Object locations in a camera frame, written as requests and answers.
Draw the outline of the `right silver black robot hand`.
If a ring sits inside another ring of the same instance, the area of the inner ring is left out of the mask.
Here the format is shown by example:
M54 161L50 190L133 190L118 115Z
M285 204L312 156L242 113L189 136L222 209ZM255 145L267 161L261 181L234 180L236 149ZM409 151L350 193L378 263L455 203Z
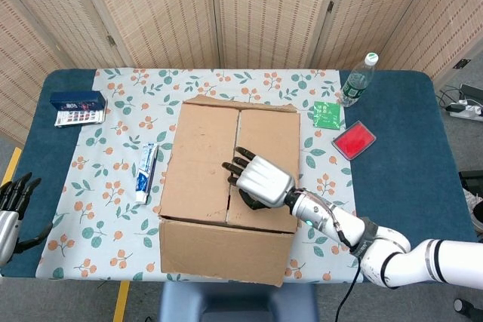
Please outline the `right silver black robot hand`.
M230 172L228 183L238 189L242 201L252 210L280 208L295 190L295 180L272 162L237 146L231 162L222 167Z

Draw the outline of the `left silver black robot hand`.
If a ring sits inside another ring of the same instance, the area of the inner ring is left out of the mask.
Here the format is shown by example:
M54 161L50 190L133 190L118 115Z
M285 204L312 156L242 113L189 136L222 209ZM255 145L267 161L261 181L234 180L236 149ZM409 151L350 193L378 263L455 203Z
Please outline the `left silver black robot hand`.
M21 254L39 245L49 235L53 223L49 222L36 237L20 241L19 233L26 209L35 188L42 179L30 182L29 172L19 179L1 185L1 267L5 267L14 254Z

